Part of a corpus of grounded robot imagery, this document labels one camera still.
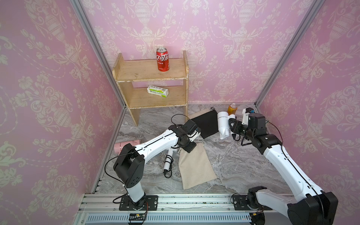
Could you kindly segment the white hair dryer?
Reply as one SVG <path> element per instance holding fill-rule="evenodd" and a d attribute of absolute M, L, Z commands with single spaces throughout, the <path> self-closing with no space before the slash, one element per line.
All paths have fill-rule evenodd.
<path fill-rule="evenodd" d="M 165 176 L 165 178 L 169 179 L 172 177 L 172 170 L 173 170 L 173 154 L 178 152 L 180 149 L 180 147 L 171 147 L 168 150 L 168 153 L 166 155 L 166 159 L 165 159 L 165 163 L 164 163 L 164 169 L 163 169 L 163 175 Z"/>
<path fill-rule="evenodd" d="M 234 114 L 228 114 L 228 112 L 219 112 L 217 114 L 217 126 L 221 140 L 224 140 L 233 134 L 229 126 L 229 120 L 235 118 L 236 116 Z"/>

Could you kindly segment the beige linen drawstring bag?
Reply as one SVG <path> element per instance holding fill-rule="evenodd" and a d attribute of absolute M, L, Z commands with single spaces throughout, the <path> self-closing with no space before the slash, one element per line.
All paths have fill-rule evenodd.
<path fill-rule="evenodd" d="M 202 143 L 197 143 L 190 153 L 181 149 L 179 171 L 184 190 L 217 179 Z"/>

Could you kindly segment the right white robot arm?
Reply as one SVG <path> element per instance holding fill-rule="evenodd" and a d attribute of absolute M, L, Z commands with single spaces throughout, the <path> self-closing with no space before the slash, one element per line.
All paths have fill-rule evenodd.
<path fill-rule="evenodd" d="M 229 118 L 234 136 L 240 136 L 257 148 L 269 160 L 289 186 L 293 197 L 274 193 L 263 186 L 248 190 L 247 204 L 253 210 L 269 207 L 286 216 L 293 225 L 331 225 L 334 222 L 338 199 L 324 192 L 291 158 L 283 139 L 267 131 L 267 121 L 260 113 L 244 114 L 247 122 Z"/>

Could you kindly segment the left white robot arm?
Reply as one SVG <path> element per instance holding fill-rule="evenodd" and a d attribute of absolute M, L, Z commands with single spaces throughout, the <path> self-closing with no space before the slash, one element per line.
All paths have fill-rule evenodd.
<path fill-rule="evenodd" d="M 127 191 L 129 202 L 139 210 L 146 206 L 146 194 L 141 186 L 144 167 L 153 157 L 161 152 L 183 149 L 190 153 L 196 147 L 194 140 L 201 134 L 195 122 L 188 120 L 185 124 L 172 124 L 161 135 L 133 146 L 126 144 L 113 165 L 113 170 Z"/>

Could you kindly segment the orange drink can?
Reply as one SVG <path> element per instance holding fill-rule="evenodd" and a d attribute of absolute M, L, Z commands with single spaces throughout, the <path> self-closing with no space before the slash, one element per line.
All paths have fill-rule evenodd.
<path fill-rule="evenodd" d="M 231 103 L 231 104 L 228 106 L 227 113 L 228 113 L 229 115 L 236 114 L 237 109 L 238 109 L 238 106 L 237 106 L 235 103 Z"/>

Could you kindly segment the beige pouch under black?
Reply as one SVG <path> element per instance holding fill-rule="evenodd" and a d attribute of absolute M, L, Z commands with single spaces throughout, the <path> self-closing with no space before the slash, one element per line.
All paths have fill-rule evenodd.
<path fill-rule="evenodd" d="M 188 117 L 189 117 L 190 119 L 194 119 L 194 118 L 196 118 L 196 117 L 198 117 L 198 116 L 201 116 L 201 115 L 203 115 L 203 114 L 205 114 L 205 113 L 208 113 L 208 112 L 210 112 L 210 111 L 211 111 L 210 108 L 206 108 L 206 109 L 203 109 L 203 110 L 201 110 L 201 111 L 195 112 L 194 114 L 189 115 Z"/>

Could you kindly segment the white green small box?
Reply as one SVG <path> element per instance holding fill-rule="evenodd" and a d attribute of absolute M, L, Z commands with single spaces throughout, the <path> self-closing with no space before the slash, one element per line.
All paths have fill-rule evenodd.
<path fill-rule="evenodd" d="M 168 96 L 168 94 L 169 94 L 168 89 L 156 87 L 156 86 L 153 86 L 153 85 L 150 85 L 147 88 L 147 92 L 149 94 L 161 96 L 161 97 L 164 97 L 164 98 L 166 98 Z"/>

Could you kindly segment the red cola can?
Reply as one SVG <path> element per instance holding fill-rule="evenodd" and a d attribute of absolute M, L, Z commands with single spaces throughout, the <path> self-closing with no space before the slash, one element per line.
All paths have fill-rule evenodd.
<path fill-rule="evenodd" d="M 156 51 L 157 67 L 161 72 L 169 70 L 169 55 L 165 47 L 159 47 Z"/>

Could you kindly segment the black drawstring pouch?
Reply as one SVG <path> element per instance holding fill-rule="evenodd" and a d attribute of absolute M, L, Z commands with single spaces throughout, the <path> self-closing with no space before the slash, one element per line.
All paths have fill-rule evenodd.
<path fill-rule="evenodd" d="M 211 111 L 205 113 L 201 116 L 198 116 L 194 121 L 201 129 L 201 137 L 203 139 L 208 138 L 216 133 L 218 133 L 218 120 L 217 120 L 217 111 L 215 108 L 211 107 Z"/>

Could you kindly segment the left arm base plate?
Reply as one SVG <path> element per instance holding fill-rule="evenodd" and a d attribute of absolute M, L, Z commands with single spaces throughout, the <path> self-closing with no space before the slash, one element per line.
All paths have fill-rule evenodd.
<path fill-rule="evenodd" d="M 156 211 L 158 208 L 158 196 L 145 195 L 138 202 L 133 202 L 132 199 L 125 195 L 121 198 L 119 211 Z"/>

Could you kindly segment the aluminium front rail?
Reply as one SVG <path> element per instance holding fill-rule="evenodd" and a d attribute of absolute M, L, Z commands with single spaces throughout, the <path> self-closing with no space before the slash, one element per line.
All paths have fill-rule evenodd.
<path fill-rule="evenodd" d="M 252 209 L 246 194 L 157 194 L 133 210 L 118 194 L 86 194 L 75 225 L 290 225 L 271 206 Z"/>

